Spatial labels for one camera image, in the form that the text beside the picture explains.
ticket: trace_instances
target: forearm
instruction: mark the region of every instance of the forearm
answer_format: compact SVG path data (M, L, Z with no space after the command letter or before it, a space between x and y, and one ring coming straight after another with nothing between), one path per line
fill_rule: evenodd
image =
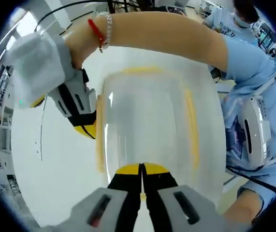
M223 38L200 23L182 15L166 12L138 12L113 14L111 45L135 47L179 55L191 60L220 66L226 69L226 63L215 61L223 54L225 58L227 48ZM107 21L100 16L94 23L106 36ZM80 40L91 29L87 22L77 28ZM93 35L96 46L99 46L98 37ZM218 47L219 52L211 52L210 48Z
M224 213L231 220L250 224L261 209L261 200L257 193L245 189L238 199Z

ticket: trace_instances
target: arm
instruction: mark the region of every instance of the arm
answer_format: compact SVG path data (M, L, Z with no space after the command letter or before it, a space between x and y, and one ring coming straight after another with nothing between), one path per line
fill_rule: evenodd
M259 195L249 189L245 189L224 213L224 216L231 221L251 224L252 220L260 212L261 206L262 202Z
M142 48L183 56L207 63L222 71L227 69L227 46L223 37L187 17L166 12L114 14L111 45ZM102 33L107 22L103 16L94 19ZM66 38L74 66L98 47L98 38L87 21Z

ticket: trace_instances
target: yellow tape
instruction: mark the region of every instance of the yellow tape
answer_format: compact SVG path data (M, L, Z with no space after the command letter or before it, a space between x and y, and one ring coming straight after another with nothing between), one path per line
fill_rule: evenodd
M102 96L98 95L98 99L96 102L96 163L97 169L100 173L104 172L104 156L103 156L103 129L102 129L102 111L103 111L103 103Z
M144 192L140 193L140 200L145 201L146 200L146 194Z
M160 165L154 164L154 163L144 163L144 166L145 166L147 175L161 174L161 173L168 173L169 172L163 166L160 166Z
M197 117L196 117L196 109L194 103L192 102L192 94L186 89L185 97L188 100L188 112L190 115L189 121L189 136L191 139L191 154L193 157L193 167L194 169L198 168L200 161L200 153L199 153L199 134L197 130Z
M121 71L122 73L140 73L140 72L162 72L162 70L156 66L150 66L150 67L132 67L132 68L127 68L123 69Z
M116 174L137 175L139 174L139 165L139 163L128 164L118 169Z
M41 96L39 99L37 99L36 101L34 101L34 102L30 105L30 107L31 107L31 108L34 108L34 107L35 107L36 105L38 105L41 101L43 101L44 98L45 98L45 95Z
M94 138L96 138L96 133L95 133L96 121L94 122L93 125L85 125L84 127L85 127L85 129L87 130L87 132L88 132L91 136L93 136ZM74 129L75 129L77 132L79 132L80 134L82 134L82 135L84 135L84 136L86 136L86 137L92 139L92 137L90 137L87 133L85 133L85 131L83 130L83 128L82 128L81 126L74 127Z

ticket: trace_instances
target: transparent container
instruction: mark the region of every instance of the transparent container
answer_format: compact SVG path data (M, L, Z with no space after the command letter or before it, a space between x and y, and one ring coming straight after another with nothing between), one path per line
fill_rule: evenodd
M180 78L156 69L109 76L97 102L97 152L110 183L116 170L151 162L179 185L194 183L199 139L191 94Z

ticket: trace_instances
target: hand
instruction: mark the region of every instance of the hand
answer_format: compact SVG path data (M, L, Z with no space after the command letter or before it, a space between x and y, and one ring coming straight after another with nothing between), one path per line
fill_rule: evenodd
M87 21L65 36L65 44L70 49L72 65L76 69L81 69L83 61L99 46Z

